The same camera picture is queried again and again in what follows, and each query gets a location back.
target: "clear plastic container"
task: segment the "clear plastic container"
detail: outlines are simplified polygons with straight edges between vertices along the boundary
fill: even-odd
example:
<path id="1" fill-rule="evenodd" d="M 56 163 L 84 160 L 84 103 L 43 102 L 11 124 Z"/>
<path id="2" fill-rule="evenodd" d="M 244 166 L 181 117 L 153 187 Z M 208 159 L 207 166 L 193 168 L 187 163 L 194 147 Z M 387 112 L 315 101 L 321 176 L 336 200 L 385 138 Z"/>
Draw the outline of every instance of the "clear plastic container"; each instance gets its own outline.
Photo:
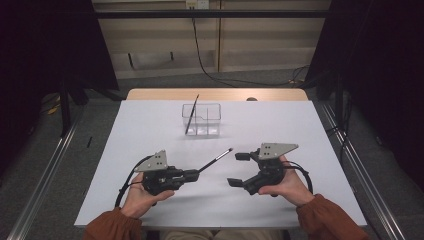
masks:
<path id="1" fill-rule="evenodd" d="M 182 118 L 184 131 L 190 122 L 190 115 L 193 104 L 184 104 Z M 188 127 L 186 135 L 219 135 L 219 125 L 221 123 L 221 105 L 219 103 L 196 104 L 193 117 Z"/>

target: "orange sleeve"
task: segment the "orange sleeve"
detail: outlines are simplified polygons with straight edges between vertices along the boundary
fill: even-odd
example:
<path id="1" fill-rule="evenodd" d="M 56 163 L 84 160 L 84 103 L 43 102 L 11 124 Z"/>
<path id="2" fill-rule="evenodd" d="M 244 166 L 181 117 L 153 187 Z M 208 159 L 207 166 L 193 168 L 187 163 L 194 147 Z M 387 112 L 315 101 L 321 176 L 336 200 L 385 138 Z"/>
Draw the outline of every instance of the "orange sleeve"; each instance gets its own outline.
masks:
<path id="1" fill-rule="evenodd" d="M 120 208 L 104 212 L 91 221 L 84 232 L 84 240 L 141 239 L 141 220 L 123 215 Z"/>
<path id="2" fill-rule="evenodd" d="M 341 207 L 320 194 L 296 211 L 300 227 L 308 233 L 310 240 L 369 239 Z"/>

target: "white surface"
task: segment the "white surface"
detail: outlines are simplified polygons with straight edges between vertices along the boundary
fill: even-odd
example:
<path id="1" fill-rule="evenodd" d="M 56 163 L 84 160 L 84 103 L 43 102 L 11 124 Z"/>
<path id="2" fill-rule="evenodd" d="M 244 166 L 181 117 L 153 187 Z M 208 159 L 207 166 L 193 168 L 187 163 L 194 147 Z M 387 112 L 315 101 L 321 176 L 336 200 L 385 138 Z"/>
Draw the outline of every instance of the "white surface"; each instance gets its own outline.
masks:
<path id="1" fill-rule="evenodd" d="M 288 228 L 298 226 L 295 207 L 281 197 L 250 196 L 232 188 L 227 178 L 246 180 L 258 172 L 254 161 L 237 161 L 262 142 L 297 143 L 286 154 L 310 172 L 314 193 L 340 205 L 359 225 L 366 225 L 312 102 L 219 102 L 221 134 L 215 138 L 184 135 L 181 108 L 189 101 L 124 101 L 121 104 L 76 226 L 85 226 L 113 209 L 118 189 L 134 165 L 165 149 L 168 164 L 198 169 L 230 147 L 234 151 L 159 202 L 141 219 L 161 228 Z"/>

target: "hand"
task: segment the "hand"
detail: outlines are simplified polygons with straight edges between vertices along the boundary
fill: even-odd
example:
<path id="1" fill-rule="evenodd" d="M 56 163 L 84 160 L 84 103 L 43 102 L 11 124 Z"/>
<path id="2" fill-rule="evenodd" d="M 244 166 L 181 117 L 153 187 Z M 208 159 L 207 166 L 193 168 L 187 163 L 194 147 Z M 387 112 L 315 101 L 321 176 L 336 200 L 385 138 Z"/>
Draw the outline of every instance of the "hand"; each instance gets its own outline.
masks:
<path id="1" fill-rule="evenodd" d="M 153 204 L 158 201 L 166 200 L 174 195 L 174 191 L 167 190 L 153 196 L 144 190 L 143 185 L 141 184 L 142 180 L 143 173 L 139 173 L 131 181 L 131 183 L 135 184 L 130 186 L 127 199 L 125 199 L 124 206 L 121 209 L 121 213 L 127 217 L 138 219 L 143 216 Z"/>
<path id="2" fill-rule="evenodd" d="M 290 166 L 290 163 L 287 161 L 285 156 L 281 156 L 280 161 L 283 162 L 283 165 Z M 263 186 L 259 189 L 258 193 L 260 195 L 281 195 L 287 199 L 287 201 L 293 203 L 297 207 L 301 207 L 312 201 L 315 196 L 309 192 L 309 190 L 300 180 L 296 170 L 286 169 L 285 171 L 285 176 L 279 184 L 273 186 Z"/>

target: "gray carpet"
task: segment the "gray carpet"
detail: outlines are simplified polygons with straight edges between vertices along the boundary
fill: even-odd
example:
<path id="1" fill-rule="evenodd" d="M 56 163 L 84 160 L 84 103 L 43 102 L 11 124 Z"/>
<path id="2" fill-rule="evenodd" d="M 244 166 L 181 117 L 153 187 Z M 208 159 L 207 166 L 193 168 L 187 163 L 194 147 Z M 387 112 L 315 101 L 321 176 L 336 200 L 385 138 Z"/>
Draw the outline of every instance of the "gray carpet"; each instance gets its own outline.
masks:
<path id="1" fill-rule="evenodd" d="M 292 79 L 292 74 L 291 70 L 273 70 L 220 73 L 214 74 L 214 76 L 280 84 Z M 298 76 L 298 79 L 302 78 L 304 78 L 304 73 Z M 235 81 L 228 83 L 237 87 L 269 87 Z M 120 80 L 119 84 L 121 90 L 115 93 L 121 96 L 126 96 L 132 88 L 228 87 L 210 80 L 204 74 Z M 282 85 L 281 87 L 292 87 L 292 85 Z M 75 106 L 71 103 L 73 116 L 77 112 L 83 111 L 82 119 L 26 239 L 80 239 L 83 234 L 83 230 L 74 227 L 73 223 L 119 109 L 119 102 L 113 102 L 94 91 L 87 90 L 87 94 L 90 102 L 85 107 Z M 314 101 L 324 128 L 331 128 L 322 110 L 322 105 L 326 102 L 317 101 L 315 89 L 307 90 L 307 95 Z M 333 97 L 328 101 L 330 104 L 333 104 L 332 99 Z M 43 114 L 25 148 L 4 176 L 0 188 L 0 239 L 6 239 L 30 198 L 56 148 L 60 132 L 60 112 L 53 115 Z M 376 137 L 372 127 L 354 106 L 350 120 L 350 140 L 406 238 L 422 239 L 424 236 L 422 227 L 424 226 L 424 194 L 398 167 L 390 150 L 377 143 Z M 330 141 L 336 154 L 339 155 L 340 143 L 334 135 L 330 136 Z M 382 239 L 388 239 L 358 177 L 346 161 L 346 157 L 343 159 L 346 176 L 357 191 L 356 196 L 365 214 Z M 372 239 L 377 239 L 371 227 L 367 226 L 365 230 Z M 294 240 L 307 238 L 299 229 L 291 229 L 290 233 Z"/>

